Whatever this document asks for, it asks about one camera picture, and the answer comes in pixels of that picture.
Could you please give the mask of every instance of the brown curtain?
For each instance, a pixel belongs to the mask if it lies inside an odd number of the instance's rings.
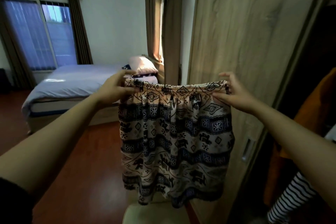
[[[7,17],[4,0],[0,0],[0,35],[15,86],[19,89],[32,90],[36,86],[36,81]]]
[[[180,84],[182,0],[164,0],[162,18],[162,51],[165,83]]]
[[[68,0],[73,39],[75,41],[77,64],[93,64],[79,0]]]
[[[145,0],[148,56],[160,60],[161,0]]]

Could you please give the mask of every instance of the sliding door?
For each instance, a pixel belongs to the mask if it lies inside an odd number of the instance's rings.
[[[217,81],[234,71],[259,99],[273,105],[289,61],[307,29],[316,0],[198,0],[188,83]],[[194,200],[203,223],[225,223],[263,125],[233,110],[236,137],[219,202]]]

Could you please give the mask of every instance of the wooden floor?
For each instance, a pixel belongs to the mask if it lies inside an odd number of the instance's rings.
[[[0,95],[0,154],[27,136],[20,108],[28,94]],[[120,145],[118,122],[88,127],[34,208],[33,223],[121,224],[127,191],[121,179]],[[198,224],[190,204],[186,208],[191,223]]]

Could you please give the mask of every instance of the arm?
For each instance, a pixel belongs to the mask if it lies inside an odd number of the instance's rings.
[[[336,145],[257,100],[233,73],[221,73],[220,76],[229,77],[231,95],[214,93],[215,101],[256,116],[292,156],[323,199],[336,210]]]
[[[0,177],[24,188],[38,202],[95,113],[135,92],[134,88],[122,87],[124,75],[132,73],[122,70],[113,75],[97,93],[0,156]]]

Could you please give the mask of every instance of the headboard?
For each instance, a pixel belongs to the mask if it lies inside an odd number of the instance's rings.
[[[144,57],[148,58],[150,61],[152,61],[155,68],[159,71],[158,74],[157,74],[157,81],[160,84],[164,84],[165,83],[165,67],[164,67],[163,63],[158,62],[157,60],[149,57],[148,55],[143,54],[142,56],[144,56]]]

